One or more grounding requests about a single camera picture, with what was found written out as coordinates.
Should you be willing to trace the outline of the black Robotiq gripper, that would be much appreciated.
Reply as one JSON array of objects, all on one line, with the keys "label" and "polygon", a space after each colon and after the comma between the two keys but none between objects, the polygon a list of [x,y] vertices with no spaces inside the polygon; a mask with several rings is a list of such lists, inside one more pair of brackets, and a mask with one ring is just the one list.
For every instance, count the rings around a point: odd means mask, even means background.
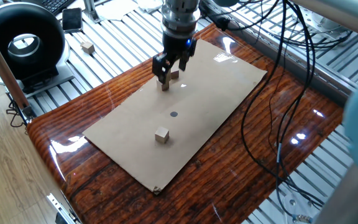
[{"label": "black Robotiq gripper", "polygon": [[163,53],[155,55],[152,59],[152,73],[160,83],[167,82],[167,73],[170,62],[180,59],[179,69],[185,71],[190,57],[194,56],[197,40],[194,37],[177,38],[163,33]]}]

